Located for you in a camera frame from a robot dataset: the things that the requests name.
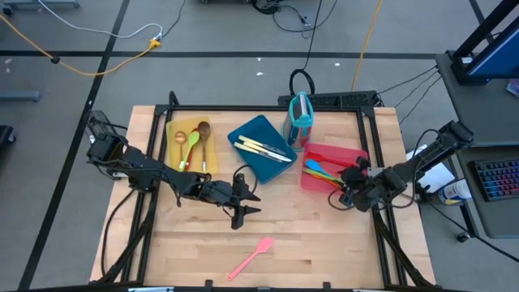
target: pink utensil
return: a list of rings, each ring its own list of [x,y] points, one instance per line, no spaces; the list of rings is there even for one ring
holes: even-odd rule
[[[227,281],[232,281],[242,270],[245,268],[258,254],[265,253],[268,251],[268,249],[274,244],[274,239],[266,237],[262,238],[258,245],[256,246],[256,249],[252,253],[252,255],[249,255],[249,257],[243,261],[232,273],[229,274],[227,277]]]

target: white container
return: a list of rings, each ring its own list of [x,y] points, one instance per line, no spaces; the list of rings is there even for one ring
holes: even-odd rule
[[[466,180],[453,182],[438,191],[438,197],[444,204],[456,204],[472,198]]]

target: white cable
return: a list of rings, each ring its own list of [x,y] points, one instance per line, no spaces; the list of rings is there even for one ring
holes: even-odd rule
[[[50,10],[50,8],[48,8],[41,0],[38,0],[38,2],[48,11],[50,12],[50,14],[56,16],[57,19],[61,20],[64,24],[70,26],[71,28],[75,28],[75,29],[78,29],[78,30],[82,30],[82,31],[86,31],[86,32],[97,32],[97,33],[104,33],[104,34],[107,34],[107,35],[110,35],[112,37],[118,37],[118,38],[130,38],[134,35],[136,35],[137,33],[141,32],[142,30],[144,30],[145,28],[148,28],[148,27],[151,27],[151,26],[154,26],[154,27],[158,27],[160,29],[159,31],[159,34],[157,34],[157,36],[153,37],[154,40],[157,40],[159,41],[161,38],[162,38],[162,26],[159,25],[159,24],[146,24],[144,25],[142,28],[138,29],[137,31],[135,31],[134,33],[132,33],[131,35],[128,35],[128,36],[119,36],[119,35],[116,35],[116,34],[113,34],[112,32],[107,32],[107,31],[101,31],[101,30],[96,30],[96,29],[91,29],[91,28],[81,28],[81,27],[78,27],[78,26],[75,26],[74,24],[71,24],[69,22],[67,22],[66,20],[64,20],[63,18],[61,18],[59,15],[57,15],[56,13],[54,13],[54,11]]]

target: gray floor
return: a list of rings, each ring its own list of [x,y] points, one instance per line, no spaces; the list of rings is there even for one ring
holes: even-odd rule
[[[309,40],[297,33],[282,32],[271,17],[238,1],[213,0],[200,5],[187,0],[178,26],[158,51],[306,51]],[[73,24],[111,30],[122,0],[80,1],[79,10],[58,12]],[[498,0],[480,0],[487,15]],[[121,33],[147,22],[165,28],[174,21],[180,1],[130,0]],[[314,7],[315,1],[294,5]],[[332,5],[324,0],[322,15]],[[362,42],[376,0],[339,1],[328,22],[315,35],[314,51],[353,52]],[[298,28],[289,11],[280,22]],[[44,11],[17,11],[13,24],[46,49],[103,51],[107,36],[66,28]],[[368,52],[442,53],[455,49],[478,25],[468,0],[395,0],[384,2]],[[128,40],[117,40],[115,51],[137,51],[148,45],[155,31]],[[1,50],[33,50],[0,24]],[[124,58],[111,58],[113,67]],[[85,71],[95,71],[100,58],[63,58]],[[14,290],[24,272],[43,216],[63,167],[92,78],[71,74],[42,57],[0,57],[0,90],[39,90],[39,103],[1,103],[0,124],[15,127],[18,141],[2,159],[0,169],[0,290]],[[277,96],[288,93],[290,72],[302,58],[142,58],[115,74],[106,76],[94,107],[104,110],[113,122],[127,123],[133,105],[167,101],[174,90],[182,104],[274,105]],[[307,70],[317,92],[350,90],[357,60],[313,58]],[[357,90],[382,90],[432,67],[432,60],[366,59]],[[301,80],[296,88],[306,89]],[[404,85],[383,95],[387,106],[395,105],[416,85]],[[425,91],[420,88],[398,107],[403,118]],[[402,124],[405,146],[411,148],[424,129],[441,127],[456,119],[440,81]],[[89,279],[111,182],[86,165],[88,142],[84,138],[62,197],[56,220],[36,271],[32,288],[77,285]],[[443,208],[461,221],[456,208]],[[422,219],[436,280],[442,286],[474,291],[515,291],[519,266],[472,240],[457,243],[459,230],[427,206]],[[519,256],[519,241],[492,240]]]

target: yellow spoon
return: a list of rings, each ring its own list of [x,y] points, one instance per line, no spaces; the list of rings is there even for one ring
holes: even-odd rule
[[[198,131],[193,131],[189,134],[189,137],[187,138],[187,153],[184,156],[184,159],[180,163],[180,171],[184,171],[186,168],[186,162],[187,158],[189,158],[189,153],[191,152],[191,149],[193,146],[195,146],[196,143],[198,143],[198,140],[200,139],[200,133]]]

